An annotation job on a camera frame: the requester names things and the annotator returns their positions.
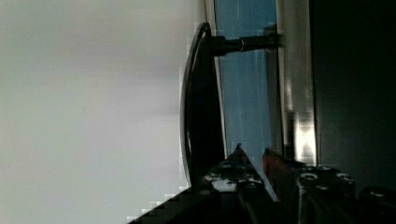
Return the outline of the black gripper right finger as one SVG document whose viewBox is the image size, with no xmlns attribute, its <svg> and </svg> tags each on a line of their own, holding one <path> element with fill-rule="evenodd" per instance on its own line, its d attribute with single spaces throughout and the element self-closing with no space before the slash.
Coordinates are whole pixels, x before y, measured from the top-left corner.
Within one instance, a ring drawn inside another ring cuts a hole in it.
<svg viewBox="0 0 396 224">
<path fill-rule="evenodd" d="M 295 224 L 395 224 L 395 191 L 367 187 L 356 191 L 351 175 L 330 166 L 311 166 L 271 149 L 262 169 L 277 199 Z"/>
</svg>

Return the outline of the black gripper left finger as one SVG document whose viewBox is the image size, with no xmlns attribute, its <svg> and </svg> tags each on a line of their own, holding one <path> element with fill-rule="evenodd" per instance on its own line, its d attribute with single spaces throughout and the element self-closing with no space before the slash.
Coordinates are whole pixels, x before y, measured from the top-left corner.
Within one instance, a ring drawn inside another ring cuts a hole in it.
<svg viewBox="0 0 396 224">
<path fill-rule="evenodd" d="M 205 168 L 183 151 L 191 186 L 127 224 L 280 224 L 262 177 L 241 147 Z"/>
</svg>

